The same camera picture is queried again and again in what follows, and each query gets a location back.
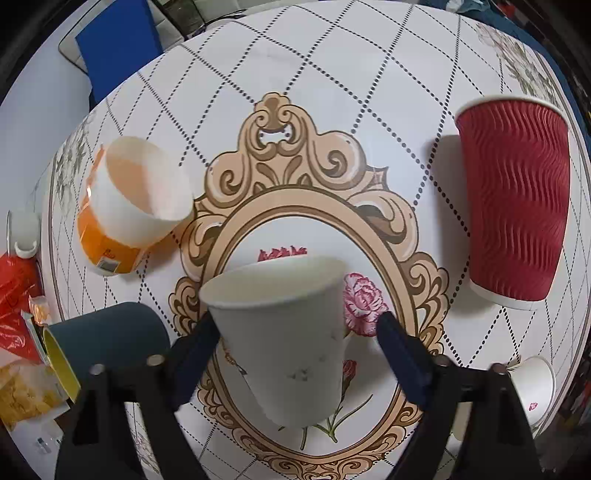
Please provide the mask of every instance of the screw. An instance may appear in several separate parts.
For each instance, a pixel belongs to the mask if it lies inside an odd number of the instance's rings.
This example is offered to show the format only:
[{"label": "screw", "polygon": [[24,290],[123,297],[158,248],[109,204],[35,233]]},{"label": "screw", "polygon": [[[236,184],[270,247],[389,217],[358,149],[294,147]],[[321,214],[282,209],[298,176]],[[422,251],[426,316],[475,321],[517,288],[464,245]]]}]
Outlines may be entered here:
[{"label": "screw", "polygon": [[507,374],[507,367],[504,364],[492,364],[491,370],[499,375],[506,375]]},{"label": "screw", "polygon": [[148,359],[146,360],[146,364],[149,367],[157,367],[158,365],[162,364],[163,362],[164,362],[163,355],[150,355],[148,357]]},{"label": "screw", "polygon": [[105,366],[103,364],[96,364],[90,367],[90,374],[91,375],[100,375],[102,372],[105,371]]},{"label": "screw", "polygon": [[449,357],[443,354],[436,355],[433,361],[440,367],[449,367],[452,364],[452,361],[449,359]]}]

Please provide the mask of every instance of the red cup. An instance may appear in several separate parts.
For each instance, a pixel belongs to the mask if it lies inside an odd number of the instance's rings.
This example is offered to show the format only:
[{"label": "red cup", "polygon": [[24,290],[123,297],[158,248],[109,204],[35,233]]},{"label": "red cup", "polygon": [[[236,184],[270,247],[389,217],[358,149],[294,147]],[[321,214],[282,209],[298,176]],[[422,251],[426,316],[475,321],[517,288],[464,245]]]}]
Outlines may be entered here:
[{"label": "red cup", "polygon": [[460,108],[470,200],[470,286],[506,307],[535,310],[560,258],[569,211],[566,117],[528,96],[488,96]]}]

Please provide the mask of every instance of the label on cup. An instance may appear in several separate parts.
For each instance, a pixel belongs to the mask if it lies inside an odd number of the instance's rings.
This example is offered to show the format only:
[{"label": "label on cup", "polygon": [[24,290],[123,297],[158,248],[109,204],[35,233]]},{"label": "label on cup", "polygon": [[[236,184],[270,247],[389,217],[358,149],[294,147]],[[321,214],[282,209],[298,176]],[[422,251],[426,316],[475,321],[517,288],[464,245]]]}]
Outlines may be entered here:
[{"label": "label on cup", "polygon": [[114,240],[103,232],[89,202],[89,192],[95,178],[95,171],[105,150],[100,148],[86,181],[86,194],[78,213],[77,227],[82,250],[90,263],[109,273],[129,273],[141,261],[147,249],[129,247]]}]

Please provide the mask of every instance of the dark teal cup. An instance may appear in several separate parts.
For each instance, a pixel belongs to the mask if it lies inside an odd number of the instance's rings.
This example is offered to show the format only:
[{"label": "dark teal cup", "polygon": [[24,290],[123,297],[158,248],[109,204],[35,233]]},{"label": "dark teal cup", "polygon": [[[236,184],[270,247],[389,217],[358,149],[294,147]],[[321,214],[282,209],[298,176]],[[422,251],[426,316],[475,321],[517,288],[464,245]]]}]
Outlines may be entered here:
[{"label": "dark teal cup", "polygon": [[158,315],[131,301],[47,326],[43,341],[51,367],[72,401],[93,365],[137,367],[150,355],[165,355],[170,349]]}]

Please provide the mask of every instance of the white patterned tablecloth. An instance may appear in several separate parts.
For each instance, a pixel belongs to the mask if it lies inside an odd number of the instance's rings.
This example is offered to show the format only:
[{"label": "white patterned tablecloth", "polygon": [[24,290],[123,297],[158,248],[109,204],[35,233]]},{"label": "white patterned tablecloth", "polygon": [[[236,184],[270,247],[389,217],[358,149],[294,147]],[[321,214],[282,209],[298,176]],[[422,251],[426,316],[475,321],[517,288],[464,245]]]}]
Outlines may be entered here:
[{"label": "white patterned tablecloth", "polygon": [[[571,196],[558,272],[536,312],[467,287],[470,222],[453,112],[481,95],[529,93],[570,119]],[[86,266],[75,219],[92,159],[119,135],[147,138],[190,177],[195,214],[136,272]],[[396,2],[341,0],[276,9],[199,35],[103,100],[53,164],[44,218],[46,289],[62,319],[139,301],[174,340],[225,268],[283,255],[348,262],[350,328],[338,411],[307,429],[272,424],[221,347],[178,420],[211,478],[376,479],[420,416],[398,388],[372,321],[408,332],[459,365],[543,355],[556,372],[551,418],[589,330],[589,159],[545,60],[493,28]],[[137,406],[138,451],[157,471]],[[439,475],[447,478],[457,442]]]}]

